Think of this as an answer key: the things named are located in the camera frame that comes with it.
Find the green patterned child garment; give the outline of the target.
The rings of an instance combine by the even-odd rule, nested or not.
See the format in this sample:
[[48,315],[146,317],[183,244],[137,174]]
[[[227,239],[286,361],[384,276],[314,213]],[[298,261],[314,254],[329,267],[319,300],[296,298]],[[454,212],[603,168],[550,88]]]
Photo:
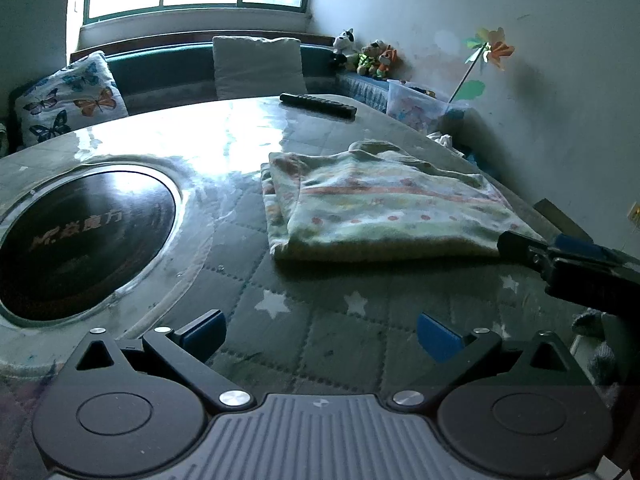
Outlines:
[[326,156],[272,153],[260,177],[269,251],[280,260],[493,257],[504,232],[541,238],[486,177],[388,142]]

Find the quilted green star tablecloth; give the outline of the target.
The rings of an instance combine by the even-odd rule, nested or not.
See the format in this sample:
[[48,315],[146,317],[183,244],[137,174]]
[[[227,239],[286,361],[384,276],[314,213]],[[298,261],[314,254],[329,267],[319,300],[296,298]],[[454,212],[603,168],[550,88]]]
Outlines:
[[529,270],[480,262],[407,260],[373,266],[282,268],[268,252],[260,166],[272,152],[329,155],[364,140],[396,144],[442,169],[473,166],[367,106],[353,122],[306,114],[277,99],[157,110],[25,148],[1,162],[1,205],[38,184],[102,162],[171,177],[200,218],[176,237],[137,286],[84,315],[114,330],[141,330],[224,311],[229,333],[213,367],[263,393],[390,393],[426,373],[421,312],[459,330],[492,328],[511,339],[553,328],[570,341],[578,310],[546,295]]

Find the round black induction hob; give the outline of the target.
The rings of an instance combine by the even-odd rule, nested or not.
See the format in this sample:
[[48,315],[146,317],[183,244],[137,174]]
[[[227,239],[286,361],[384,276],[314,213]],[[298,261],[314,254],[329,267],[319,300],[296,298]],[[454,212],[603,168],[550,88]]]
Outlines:
[[139,164],[82,165],[1,216],[1,314],[18,326],[85,314],[149,270],[180,223],[181,193]]

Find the clear plastic storage box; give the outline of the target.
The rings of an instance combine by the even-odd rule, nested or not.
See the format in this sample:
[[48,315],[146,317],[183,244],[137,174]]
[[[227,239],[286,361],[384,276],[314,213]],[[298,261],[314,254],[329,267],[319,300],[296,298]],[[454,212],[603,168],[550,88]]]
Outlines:
[[420,133],[454,134],[462,128],[469,103],[449,102],[442,92],[412,81],[389,79],[386,114]]

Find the colourful paper pinwheel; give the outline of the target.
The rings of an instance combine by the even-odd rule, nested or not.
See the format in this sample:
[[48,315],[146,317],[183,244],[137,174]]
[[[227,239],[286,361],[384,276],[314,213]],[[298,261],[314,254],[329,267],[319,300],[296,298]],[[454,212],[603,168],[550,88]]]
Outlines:
[[470,55],[464,64],[464,75],[451,92],[449,103],[458,101],[473,101],[479,98],[486,89],[486,84],[480,78],[472,79],[472,73],[484,73],[486,66],[494,66],[497,70],[504,70],[503,60],[510,58],[515,48],[506,42],[506,32],[502,27],[477,29],[473,37],[465,40]]

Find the orange plush toy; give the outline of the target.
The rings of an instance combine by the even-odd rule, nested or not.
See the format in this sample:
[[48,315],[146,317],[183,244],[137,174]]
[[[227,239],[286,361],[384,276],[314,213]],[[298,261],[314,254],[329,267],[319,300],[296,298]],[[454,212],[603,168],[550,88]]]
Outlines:
[[392,46],[388,46],[378,57],[378,67],[375,71],[375,77],[383,80],[387,79],[396,61],[397,50]]

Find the green yellow plush toy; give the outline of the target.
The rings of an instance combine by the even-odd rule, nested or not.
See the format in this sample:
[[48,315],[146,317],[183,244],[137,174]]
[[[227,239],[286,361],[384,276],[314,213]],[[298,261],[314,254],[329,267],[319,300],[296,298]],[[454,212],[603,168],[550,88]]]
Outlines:
[[360,50],[356,72],[360,76],[373,77],[380,65],[378,58],[386,50],[387,44],[382,40],[374,40]]

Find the black remote control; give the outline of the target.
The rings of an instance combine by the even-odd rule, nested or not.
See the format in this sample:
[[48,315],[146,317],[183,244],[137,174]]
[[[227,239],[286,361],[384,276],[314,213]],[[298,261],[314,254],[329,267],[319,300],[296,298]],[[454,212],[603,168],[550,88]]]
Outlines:
[[354,106],[318,98],[318,96],[281,93],[280,101],[287,106],[308,110],[308,112],[315,112],[347,120],[354,120],[357,114],[357,109]]

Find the butterfly print pillow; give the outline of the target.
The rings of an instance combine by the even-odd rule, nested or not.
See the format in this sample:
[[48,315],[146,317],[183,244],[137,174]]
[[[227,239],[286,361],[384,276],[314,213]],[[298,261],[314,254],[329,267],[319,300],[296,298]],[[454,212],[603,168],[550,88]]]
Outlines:
[[25,146],[128,116],[102,51],[32,84],[15,100],[14,110]]

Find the teal bench sofa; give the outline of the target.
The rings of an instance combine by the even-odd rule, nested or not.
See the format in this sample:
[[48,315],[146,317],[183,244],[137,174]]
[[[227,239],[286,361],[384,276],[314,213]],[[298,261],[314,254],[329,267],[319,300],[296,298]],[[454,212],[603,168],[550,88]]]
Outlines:
[[[208,44],[178,44],[118,55],[102,52],[126,103],[128,116],[219,100],[214,79],[213,40]],[[300,43],[300,52],[306,93],[340,94],[380,112],[386,109],[387,82],[347,70],[334,70],[331,63],[333,50],[329,47]],[[10,93],[9,115],[1,122],[3,154],[27,148],[17,122],[15,100],[32,84],[47,76],[29,81]]]

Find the plain grey pillow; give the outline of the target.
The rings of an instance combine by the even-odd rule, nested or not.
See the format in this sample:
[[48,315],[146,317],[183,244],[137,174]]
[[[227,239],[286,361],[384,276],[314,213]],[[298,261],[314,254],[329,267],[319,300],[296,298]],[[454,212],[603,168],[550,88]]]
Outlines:
[[295,38],[213,36],[213,61],[220,100],[307,92]]

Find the black white cow plush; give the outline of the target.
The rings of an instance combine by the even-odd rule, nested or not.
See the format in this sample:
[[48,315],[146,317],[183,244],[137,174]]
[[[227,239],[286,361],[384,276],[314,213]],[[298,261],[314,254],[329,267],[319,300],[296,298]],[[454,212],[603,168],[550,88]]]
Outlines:
[[354,72],[359,61],[359,53],[355,49],[355,36],[352,28],[343,30],[333,40],[332,66],[334,70]]

